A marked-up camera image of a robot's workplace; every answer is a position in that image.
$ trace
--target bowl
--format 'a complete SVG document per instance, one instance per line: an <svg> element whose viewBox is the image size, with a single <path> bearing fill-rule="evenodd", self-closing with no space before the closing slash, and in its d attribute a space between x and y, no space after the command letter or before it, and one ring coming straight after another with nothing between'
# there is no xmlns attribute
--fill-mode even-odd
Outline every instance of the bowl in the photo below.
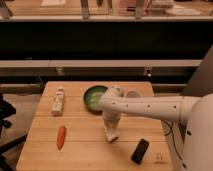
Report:
<svg viewBox="0 0 213 171"><path fill-rule="evenodd" d="M106 92L107 87L102 85L96 85L90 87L84 93L84 104L93 112L101 112L101 108L98 105L99 99Z"/></svg>

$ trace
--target black chair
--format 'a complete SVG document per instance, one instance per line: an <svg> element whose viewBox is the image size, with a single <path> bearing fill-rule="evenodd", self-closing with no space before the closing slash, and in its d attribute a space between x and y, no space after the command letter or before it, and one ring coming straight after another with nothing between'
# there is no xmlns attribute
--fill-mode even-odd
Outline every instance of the black chair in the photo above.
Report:
<svg viewBox="0 0 213 171"><path fill-rule="evenodd" d="M8 102L3 99L3 95L0 93L0 135L2 127L9 128L12 123L5 120L5 118L16 113L16 109ZM2 155L4 152L24 142L27 135L24 135L18 139L15 139L7 144L0 146L0 168L4 171L13 171L13 169L6 163L5 157Z"/></svg>

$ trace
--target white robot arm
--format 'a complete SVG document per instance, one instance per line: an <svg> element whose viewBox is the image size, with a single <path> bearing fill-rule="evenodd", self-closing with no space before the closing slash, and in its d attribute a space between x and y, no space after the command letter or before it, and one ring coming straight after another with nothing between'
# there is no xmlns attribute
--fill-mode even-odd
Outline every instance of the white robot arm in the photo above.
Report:
<svg viewBox="0 0 213 171"><path fill-rule="evenodd" d="M213 169L213 94L198 97L125 98L118 86L109 88L99 104L103 109L108 141L118 137L120 113L168 120L187 125L183 148L182 171L211 171Z"/></svg>

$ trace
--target small bottle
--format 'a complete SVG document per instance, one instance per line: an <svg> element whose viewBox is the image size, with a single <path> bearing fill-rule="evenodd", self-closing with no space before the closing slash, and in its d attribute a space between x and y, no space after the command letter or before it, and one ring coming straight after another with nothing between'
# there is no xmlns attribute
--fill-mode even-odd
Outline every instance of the small bottle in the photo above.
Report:
<svg viewBox="0 0 213 171"><path fill-rule="evenodd" d="M59 87L55 93L52 104L52 115L61 116L63 113L63 104L64 104L64 89Z"/></svg>

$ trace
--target carrot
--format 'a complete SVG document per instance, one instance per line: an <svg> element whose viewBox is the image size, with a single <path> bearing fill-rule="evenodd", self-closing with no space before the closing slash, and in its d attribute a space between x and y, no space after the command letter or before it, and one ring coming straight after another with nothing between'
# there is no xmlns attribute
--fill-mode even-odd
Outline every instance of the carrot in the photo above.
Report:
<svg viewBox="0 0 213 171"><path fill-rule="evenodd" d="M57 148L58 148L58 150L62 149L62 147L64 145L65 137L66 137L66 127L61 126L58 129L58 137L57 137Z"/></svg>

